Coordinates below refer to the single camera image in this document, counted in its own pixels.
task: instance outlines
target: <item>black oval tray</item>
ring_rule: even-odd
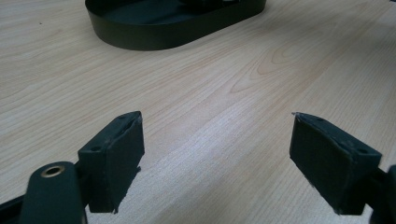
[[[96,34],[123,49],[170,49],[247,19],[264,10],[265,0],[205,11],[178,0],[86,0]]]

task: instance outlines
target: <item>wooden table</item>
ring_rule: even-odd
[[[339,217],[290,160],[291,112],[396,163],[396,4],[269,0],[175,49],[101,41],[82,0],[0,2],[0,202],[140,110],[146,155],[116,215],[90,223],[368,223]]]

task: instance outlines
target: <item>black plastic bracket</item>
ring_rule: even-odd
[[[117,213],[144,154],[141,113],[119,116],[78,151],[76,164],[37,169],[24,196],[0,205],[0,223],[87,223],[87,204],[94,213]]]
[[[396,166],[378,168],[382,155],[329,121],[295,113],[290,158],[339,215],[361,215],[367,203],[373,223],[396,222]]]

